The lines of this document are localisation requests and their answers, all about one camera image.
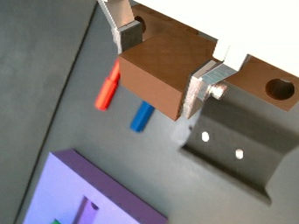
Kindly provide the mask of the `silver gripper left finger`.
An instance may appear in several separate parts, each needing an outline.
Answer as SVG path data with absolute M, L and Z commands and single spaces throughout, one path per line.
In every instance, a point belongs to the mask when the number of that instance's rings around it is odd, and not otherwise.
M 97 0 L 111 26 L 118 53 L 143 42 L 143 24 L 135 20 L 128 0 Z

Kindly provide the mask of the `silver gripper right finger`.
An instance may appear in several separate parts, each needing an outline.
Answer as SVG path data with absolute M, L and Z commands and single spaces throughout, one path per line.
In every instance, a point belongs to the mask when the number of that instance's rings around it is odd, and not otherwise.
M 222 62 L 208 60 L 192 73 L 186 88 L 182 103 L 182 116 L 192 117 L 210 97 L 219 100 L 227 92 L 227 86 L 220 82 L 236 71 Z

